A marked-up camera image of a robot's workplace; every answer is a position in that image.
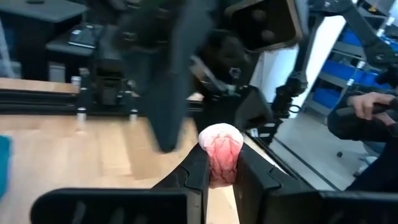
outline white wall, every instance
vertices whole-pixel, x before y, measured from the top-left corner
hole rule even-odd
[[[307,68],[308,88],[305,93],[293,100],[294,105],[303,105],[345,23],[346,21],[342,16],[326,17],[322,22],[315,37],[310,63]],[[298,47],[263,53],[263,61],[260,61],[262,65],[258,65],[251,85],[259,87],[268,101],[273,101],[275,89],[285,83],[293,70],[297,53]]]

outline person's arm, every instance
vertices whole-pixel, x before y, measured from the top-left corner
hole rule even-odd
[[[344,140],[354,141],[376,141],[386,142],[390,138],[390,132],[387,126],[380,119],[370,121],[358,117],[341,117],[336,111],[340,108],[346,108],[349,105],[349,99],[353,96],[363,95],[370,92],[378,92],[389,95],[397,95],[390,90],[381,90],[371,86],[355,85],[341,98],[328,115],[328,129],[336,137]]]

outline teal object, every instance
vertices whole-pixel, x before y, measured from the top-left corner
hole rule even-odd
[[[11,139],[0,136],[0,199],[7,190],[10,151]]]

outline blue storage bin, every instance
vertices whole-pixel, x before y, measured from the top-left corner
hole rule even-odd
[[[329,75],[336,76],[343,80],[349,80],[353,77],[356,68],[348,65],[343,65],[338,62],[334,62],[332,60],[327,60],[322,67],[322,71],[326,72]],[[362,70],[358,70],[356,72],[354,82],[359,82],[362,79],[364,72]]]
[[[359,41],[359,39],[356,37],[356,35],[354,34],[354,32],[351,29],[347,29],[344,32],[342,42],[344,42],[346,44],[355,45],[358,47],[362,46],[361,42]]]
[[[317,88],[312,100],[326,106],[327,108],[334,108],[340,98],[340,92],[337,90],[330,90],[326,88]]]
[[[391,86],[389,84],[383,84],[383,85],[379,85],[376,83],[375,79],[377,77],[377,74],[374,72],[366,72],[364,74],[364,78],[360,81],[360,84],[362,85],[369,85],[369,86],[375,86],[378,88],[382,88],[385,90],[389,90],[391,89]]]
[[[0,136],[0,199],[6,193],[11,140]]]

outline wooden table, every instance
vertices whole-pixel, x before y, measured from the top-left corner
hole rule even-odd
[[[64,83],[0,78],[0,88],[74,92]],[[32,202],[61,187],[150,188],[170,173],[197,143],[194,122],[187,119],[179,150],[159,154],[145,118],[88,120],[74,116],[0,116],[0,134],[11,136],[13,153],[9,189],[0,201],[0,223],[28,224]],[[246,138],[245,142],[273,163]],[[208,221],[238,222],[231,187],[208,196]]]

